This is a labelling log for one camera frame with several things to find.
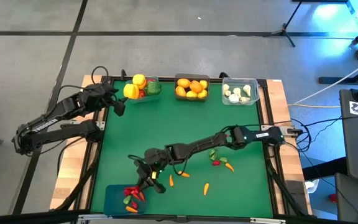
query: clear plastic container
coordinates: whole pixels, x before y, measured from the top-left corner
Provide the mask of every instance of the clear plastic container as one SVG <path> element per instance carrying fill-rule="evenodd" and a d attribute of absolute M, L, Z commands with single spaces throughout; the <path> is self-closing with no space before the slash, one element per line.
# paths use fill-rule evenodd
<path fill-rule="evenodd" d="M 146 77 L 146 80 L 148 82 L 151 82 L 151 81 L 158 82 L 158 77 Z M 128 80 L 126 82 L 126 84 L 132 84 L 132 80 Z M 160 99 L 160 94 L 154 95 L 154 96 L 145 96 L 145 97 L 142 97 L 142 98 L 138 98 L 136 100 L 129 99 L 129 102 L 131 102 L 133 104 L 136 104 L 136 103 L 150 102 L 150 101 L 159 100 L 159 99 Z"/>
<path fill-rule="evenodd" d="M 206 97 L 202 97 L 202 98 L 193 98 L 193 97 L 185 97 L 185 96 L 178 96 L 176 93 L 175 93 L 175 90 L 178 86 L 178 79 L 181 79 L 181 78 L 186 78 L 188 79 L 189 81 L 201 81 L 201 80 L 206 80 L 207 83 L 208 83 L 208 86 L 206 87 L 206 91 L 207 91 L 207 95 Z M 173 89 L 173 93 L 175 94 L 175 97 L 176 99 L 178 100 L 188 100 L 188 101 L 195 101 L 195 102 L 204 102 L 207 97 L 209 96 L 209 76 L 207 75 L 195 75 L 195 74 L 176 74 L 175 75 L 175 88 Z"/>
<path fill-rule="evenodd" d="M 240 88 L 241 90 L 241 97 L 247 97 L 250 98 L 249 101 L 247 102 L 241 102 L 238 101 L 237 103 L 231 103 L 229 101 L 229 97 L 226 96 L 224 94 L 225 89 L 224 89 L 224 85 L 227 84 L 229 85 L 229 91 L 231 92 L 231 94 L 233 94 L 233 89 L 234 88 Z M 250 88 L 250 96 L 245 93 L 245 91 L 243 90 L 243 87 L 245 85 L 249 85 Z M 223 82 L 222 82 L 222 102 L 225 105 L 253 105 L 257 100 L 259 100 L 259 92 L 258 92 L 258 81 L 254 78 L 223 78 Z"/>

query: garlic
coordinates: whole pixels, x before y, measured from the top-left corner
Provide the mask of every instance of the garlic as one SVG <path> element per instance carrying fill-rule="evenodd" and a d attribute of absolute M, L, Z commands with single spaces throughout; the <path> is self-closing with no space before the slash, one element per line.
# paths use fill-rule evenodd
<path fill-rule="evenodd" d="M 250 98 L 243 96 L 243 97 L 240 98 L 240 103 L 241 104 L 246 104 L 249 100 L 250 100 Z"/>
<path fill-rule="evenodd" d="M 242 90 L 250 97 L 251 96 L 251 86 L 245 85 Z"/>
<path fill-rule="evenodd" d="M 233 93 L 236 94 L 237 96 L 239 96 L 239 98 L 241 97 L 241 89 L 240 88 L 234 88 Z"/>
<path fill-rule="evenodd" d="M 229 96 L 229 101 L 230 101 L 230 103 L 238 103 L 239 102 L 239 96 L 237 96 L 236 94 L 231 94 Z"/>
<path fill-rule="evenodd" d="M 229 85 L 228 84 L 224 84 L 223 85 L 223 92 L 225 93 L 226 91 L 228 91 L 229 90 Z"/>

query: white cable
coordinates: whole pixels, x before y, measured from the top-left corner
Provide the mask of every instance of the white cable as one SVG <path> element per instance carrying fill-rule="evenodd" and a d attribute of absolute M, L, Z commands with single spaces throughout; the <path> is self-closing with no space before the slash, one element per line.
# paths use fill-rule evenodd
<path fill-rule="evenodd" d="M 299 101 L 297 101 L 297 102 L 293 103 L 293 105 L 298 104 L 298 103 L 300 103 L 300 102 L 302 102 L 302 101 L 305 101 L 305 100 L 307 100 L 308 98 L 311 98 L 311 97 L 313 97 L 313 96 L 315 96 L 315 95 L 317 95 L 317 94 L 321 93 L 322 91 L 325 91 L 325 90 L 327 90 L 327 89 L 329 89 L 329 88 L 333 87 L 334 85 L 336 85 L 336 84 L 340 83 L 340 82 L 341 82 L 341 81 L 343 81 L 345 78 L 347 78 L 347 77 L 349 77 L 349 76 L 351 76 L 351 75 L 355 74 L 356 72 L 358 72 L 358 68 L 357 68 L 357 69 L 355 69 L 355 70 L 354 70 L 353 72 L 351 72 L 350 74 L 348 74 L 348 75 L 346 75 L 345 77 L 343 77 L 343 78 L 341 78 L 340 80 L 338 80 L 338 82 L 333 83 L 333 84 L 331 84 L 331 85 L 327 86 L 326 88 L 323 88 L 322 90 L 317 91 L 316 93 L 313 93 L 312 95 L 310 95 L 310 96 L 308 96 L 308 97 L 305 97 L 305 98 L 303 98 L 302 100 L 299 100 Z"/>
<path fill-rule="evenodd" d="M 301 105 L 301 104 L 289 104 L 289 106 L 303 106 L 309 108 L 340 108 L 341 106 L 315 106 L 315 105 Z"/>

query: plastic container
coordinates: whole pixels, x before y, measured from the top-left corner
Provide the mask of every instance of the plastic container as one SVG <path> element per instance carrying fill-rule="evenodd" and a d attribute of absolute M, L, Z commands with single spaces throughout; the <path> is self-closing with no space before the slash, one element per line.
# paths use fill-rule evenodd
<path fill-rule="evenodd" d="M 152 80 L 155 80 L 158 82 L 158 77 L 146 77 L 146 80 L 149 82 L 151 82 Z M 129 80 L 126 82 L 126 84 L 132 84 L 132 80 Z M 160 99 L 160 95 L 154 95 L 154 96 L 145 96 L 142 98 L 138 98 L 136 100 L 134 99 L 129 99 L 129 102 L 136 104 L 136 103 L 145 103 L 145 102 L 150 102 L 150 101 L 154 101 L 154 100 L 159 100 Z"/>
<path fill-rule="evenodd" d="M 208 82 L 208 86 L 206 87 L 206 91 L 207 91 L 207 95 L 206 97 L 203 97 L 203 98 L 198 98 L 198 97 L 185 97 L 185 96 L 178 96 L 176 93 L 175 93 L 175 90 L 178 86 L 178 79 L 181 79 L 181 78 L 186 78 L 188 79 L 190 82 L 191 81 L 201 81 L 201 80 L 206 80 Z M 190 88 L 185 88 L 185 91 L 188 92 L 190 91 L 191 89 Z M 196 74 L 176 74 L 175 75 L 175 88 L 173 89 L 173 94 L 175 94 L 175 98 L 177 100 L 186 100 L 186 101 L 195 101 L 195 102 L 204 102 L 208 96 L 209 96 L 209 76 L 207 75 L 196 75 Z"/>
<path fill-rule="evenodd" d="M 241 89 L 241 96 L 245 96 L 250 98 L 250 100 L 246 103 L 241 103 L 240 101 L 238 103 L 231 103 L 229 101 L 229 97 L 224 94 L 223 85 L 228 84 L 229 90 L 233 94 L 234 88 L 240 88 Z M 244 85 L 251 86 L 250 90 L 250 96 L 248 96 L 245 91 L 243 90 Z M 259 100 L 259 94 L 258 94 L 258 81 L 254 78 L 223 78 L 222 82 L 222 102 L 225 105 L 253 105 L 257 100 Z"/>
<path fill-rule="evenodd" d="M 107 216 L 118 216 L 118 215 L 141 215 L 146 211 L 146 202 L 140 202 L 136 199 L 132 199 L 137 203 L 137 213 L 128 212 L 123 203 L 124 189 L 126 187 L 133 187 L 134 185 L 109 185 L 106 187 L 106 197 L 104 199 L 104 211 L 103 213 Z"/>

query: wooden table edge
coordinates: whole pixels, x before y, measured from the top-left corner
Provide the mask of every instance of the wooden table edge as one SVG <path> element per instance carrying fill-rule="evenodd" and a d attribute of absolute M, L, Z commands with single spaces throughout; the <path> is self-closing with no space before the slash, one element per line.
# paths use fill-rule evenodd
<path fill-rule="evenodd" d="M 95 75 L 94 80 L 96 82 L 100 82 L 101 77 L 102 77 L 101 75 Z M 285 98 L 282 81 L 266 80 L 266 82 L 267 82 L 268 94 L 270 98 L 270 106 L 273 113 L 273 120 L 275 122 L 290 120 L 290 113 L 288 110 L 287 100 Z M 82 87 L 85 87 L 91 83 L 92 83 L 91 76 L 85 75 L 83 79 Z M 265 96 L 261 88 L 259 89 L 259 95 L 260 95 L 260 101 L 263 102 L 261 103 L 261 108 L 262 108 L 264 122 L 268 123 L 267 109 L 264 103 Z M 99 113 L 98 121 L 101 121 L 103 119 L 103 116 L 104 116 L 104 110 L 102 110 Z M 83 121 L 86 119 L 93 119 L 93 113 L 86 115 L 84 118 L 83 117 L 76 118 L 77 121 Z M 290 126 L 291 123 L 282 123 L 277 125 Z M 67 141 L 67 144 L 75 139 L 76 138 L 69 139 Z M 296 144 L 295 139 L 291 137 L 285 137 L 285 140 L 292 144 Z M 53 191 L 52 200 L 50 203 L 50 209 L 58 207 L 64 201 L 64 199 L 70 194 L 70 192 L 74 189 L 75 185 L 78 183 L 81 175 L 81 169 L 85 159 L 86 145 L 87 142 L 85 140 L 80 140 L 76 144 L 68 147 L 65 150 L 62 158 L 62 163 L 60 166 L 60 172 L 58 174 L 57 181 L 55 184 L 55 189 Z M 97 144 L 96 143 L 92 144 L 89 161 L 93 160 L 93 156 L 96 148 L 97 148 Z M 312 214 L 309 196 L 305 188 L 305 180 L 303 178 L 303 172 L 302 172 L 298 151 L 288 145 L 283 145 L 280 148 L 280 157 L 281 157 L 285 180 L 295 180 L 303 183 L 306 203 L 308 207 L 308 213 Z M 276 183 L 274 183 L 274 185 L 275 185 L 275 195 L 277 199 L 278 213 L 284 214 L 284 207 L 282 203 L 282 196 L 280 190 L 278 189 Z M 86 192 L 86 194 L 82 194 L 80 209 L 85 208 L 89 190 L 90 190 L 90 179 L 87 181 L 86 185 L 83 188 L 83 192 Z"/>

